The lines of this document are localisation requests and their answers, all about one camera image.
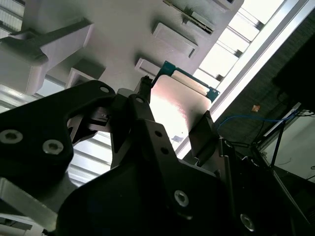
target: blue cable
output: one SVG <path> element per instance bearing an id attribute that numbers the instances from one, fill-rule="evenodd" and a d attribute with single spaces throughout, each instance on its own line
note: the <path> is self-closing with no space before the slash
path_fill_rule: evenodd
<path id="1" fill-rule="evenodd" d="M 257 120 L 261 120 L 261 121 L 266 121 L 266 122 L 279 122 L 279 121 L 284 121 L 284 120 L 288 120 L 291 119 L 292 117 L 294 117 L 297 114 L 297 111 L 293 112 L 291 115 L 289 115 L 287 118 L 284 119 L 264 119 L 262 117 L 255 117 L 255 116 L 250 116 L 250 115 L 236 115 L 236 116 L 232 116 L 232 117 L 228 117 L 226 118 L 217 128 L 217 131 L 220 129 L 220 127 L 226 123 L 229 119 L 232 118 L 236 118 L 236 117 L 240 117 L 240 118 L 250 118 L 250 119 L 257 119 Z"/>

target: cable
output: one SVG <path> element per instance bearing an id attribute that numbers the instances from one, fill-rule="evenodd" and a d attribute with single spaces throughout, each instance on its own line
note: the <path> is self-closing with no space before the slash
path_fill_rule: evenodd
<path id="1" fill-rule="evenodd" d="M 262 122 L 261 127 L 260 127 L 257 135 L 255 136 L 255 138 L 252 140 L 251 144 L 253 144 L 255 142 L 255 140 L 258 138 L 258 136 L 260 135 L 260 132 L 262 131 L 264 125 L 265 125 L 265 121 Z"/>
<path id="2" fill-rule="evenodd" d="M 232 119 L 232 118 L 249 118 L 249 119 L 257 119 L 257 120 L 262 120 L 265 122 L 279 122 L 279 121 L 284 121 L 284 120 L 288 120 L 291 119 L 292 117 L 294 117 L 296 114 L 296 111 L 293 112 L 291 115 L 289 115 L 287 118 L 284 119 L 264 119 L 262 117 L 255 117 L 255 116 L 251 116 L 251 115 L 236 115 L 236 116 L 231 116 L 226 118 L 217 128 L 217 131 L 221 128 L 222 125 L 224 125 L 224 123 L 226 123 L 228 120 Z"/>
<path id="3" fill-rule="evenodd" d="M 314 176 L 311 176 L 311 177 L 309 177 L 309 178 L 307 178 L 306 180 L 310 180 L 311 178 L 314 178 L 315 177 L 315 175 Z"/>

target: small orange tag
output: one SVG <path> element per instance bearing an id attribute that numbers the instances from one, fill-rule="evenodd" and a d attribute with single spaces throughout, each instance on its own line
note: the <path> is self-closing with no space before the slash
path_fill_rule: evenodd
<path id="1" fill-rule="evenodd" d="M 252 112 L 258 112 L 260 109 L 260 106 L 259 105 L 253 105 L 252 107 Z"/>

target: metal plate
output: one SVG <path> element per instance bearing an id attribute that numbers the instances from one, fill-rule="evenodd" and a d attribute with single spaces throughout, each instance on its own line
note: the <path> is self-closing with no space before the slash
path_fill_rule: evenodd
<path id="1" fill-rule="evenodd" d="M 152 88 L 150 107 L 169 138 L 184 138 L 210 109 L 211 101 L 172 77 L 162 75 Z"/>

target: screw head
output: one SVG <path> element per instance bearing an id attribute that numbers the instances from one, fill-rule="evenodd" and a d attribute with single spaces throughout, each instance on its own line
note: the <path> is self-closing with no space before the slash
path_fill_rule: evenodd
<path id="1" fill-rule="evenodd" d="M 102 90 L 103 92 L 109 92 L 109 89 L 105 87 L 100 87 L 100 90 Z"/>
<path id="2" fill-rule="evenodd" d="M 50 139 L 44 142 L 43 151 L 47 154 L 58 155 L 63 150 L 63 144 L 55 139 Z"/>
<path id="3" fill-rule="evenodd" d="M 0 133 L 0 142 L 4 144 L 17 144 L 23 139 L 23 134 L 15 129 L 7 129 Z"/>
<path id="4" fill-rule="evenodd" d="M 255 226 L 252 220 L 245 214 L 241 214 L 240 217 L 241 217 L 241 222 L 246 227 L 246 229 L 248 229 L 250 232 L 254 232 Z"/>
<path id="5" fill-rule="evenodd" d="M 143 101 L 142 98 L 140 98 L 140 97 L 137 97 L 136 100 L 137 100 L 138 102 L 140 102 L 140 103 L 144 103 L 144 101 Z"/>
<path id="6" fill-rule="evenodd" d="M 174 193 L 175 200 L 181 207 L 187 207 L 189 204 L 189 199 L 186 193 L 182 190 L 176 190 Z"/>

